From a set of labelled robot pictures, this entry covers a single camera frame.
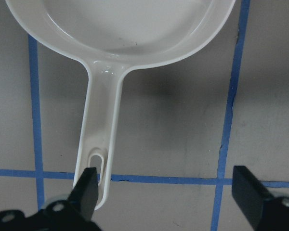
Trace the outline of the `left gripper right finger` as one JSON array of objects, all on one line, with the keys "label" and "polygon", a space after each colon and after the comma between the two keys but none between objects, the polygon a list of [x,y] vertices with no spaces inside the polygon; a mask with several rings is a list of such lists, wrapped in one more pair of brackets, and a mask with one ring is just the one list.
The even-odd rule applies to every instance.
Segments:
[{"label": "left gripper right finger", "polygon": [[259,226],[264,204],[274,199],[246,166],[233,167],[232,197],[251,226]]}]

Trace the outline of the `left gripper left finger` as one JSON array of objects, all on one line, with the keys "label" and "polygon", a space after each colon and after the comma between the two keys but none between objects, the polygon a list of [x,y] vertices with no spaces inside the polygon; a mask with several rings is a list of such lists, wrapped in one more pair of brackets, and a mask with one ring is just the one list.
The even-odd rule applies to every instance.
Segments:
[{"label": "left gripper left finger", "polygon": [[84,169],[68,201],[85,220],[91,220],[98,201],[98,177],[95,167]]}]

